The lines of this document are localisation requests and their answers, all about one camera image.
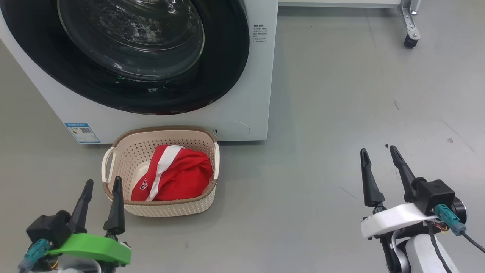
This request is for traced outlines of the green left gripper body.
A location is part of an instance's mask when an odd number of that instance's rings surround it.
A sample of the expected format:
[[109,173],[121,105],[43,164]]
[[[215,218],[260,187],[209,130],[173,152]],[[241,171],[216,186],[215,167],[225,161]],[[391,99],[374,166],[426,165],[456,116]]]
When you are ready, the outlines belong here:
[[72,234],[61,247],[50,249],[47,254],[67,254],[83,259],[128,265],[131,263],[132,251],[112,238],[79,233]]

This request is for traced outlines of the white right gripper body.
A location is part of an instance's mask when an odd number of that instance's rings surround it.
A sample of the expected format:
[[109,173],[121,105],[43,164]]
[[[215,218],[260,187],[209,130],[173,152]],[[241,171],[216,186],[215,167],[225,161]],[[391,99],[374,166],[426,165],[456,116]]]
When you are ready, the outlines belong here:
[[400,204],[362,220],[361,234],[364,238],[374,237],[435,218],[434,214],[426,216],[415,204]]

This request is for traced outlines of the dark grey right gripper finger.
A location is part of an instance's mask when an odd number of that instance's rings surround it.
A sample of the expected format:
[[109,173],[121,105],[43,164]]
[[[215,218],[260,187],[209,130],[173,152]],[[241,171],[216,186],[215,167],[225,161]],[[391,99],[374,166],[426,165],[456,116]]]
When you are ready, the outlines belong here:
[[398,149],[395,146],[390,146],[389,149],[394,166],[399,171],[402,186],[405,190],[404,200],[406,203],[412,203],[415,199],[415,190],[412,187],[412,182],[416,179],[416,177],[412,173]]
[[360,150],[361,173],[364,204],[368,207],[382,206],[384,195],[379,191],[374,175],[371,171],[371,160],[365,148]]

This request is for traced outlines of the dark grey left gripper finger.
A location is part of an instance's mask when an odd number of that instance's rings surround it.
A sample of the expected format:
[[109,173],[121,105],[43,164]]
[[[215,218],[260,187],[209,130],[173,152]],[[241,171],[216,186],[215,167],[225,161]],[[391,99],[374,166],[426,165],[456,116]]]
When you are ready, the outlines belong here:
[[107,221],[104,223],[106,235],[121,235],[126,231],[123,183],[120,176],[116,176],[112,190],[113,199],[111,202],[110,213]]
[[85,187],[83,189],[83,192],[81,193],[78,199],[78,202],[74,208],[74,211],[71,214],[71,220],[68,223],[68,227],[73,234],[87,233],[85,224],[86,224],[88,206],[92,199],[93,188],[94,188],[93,180],[92,179],[87,180]]

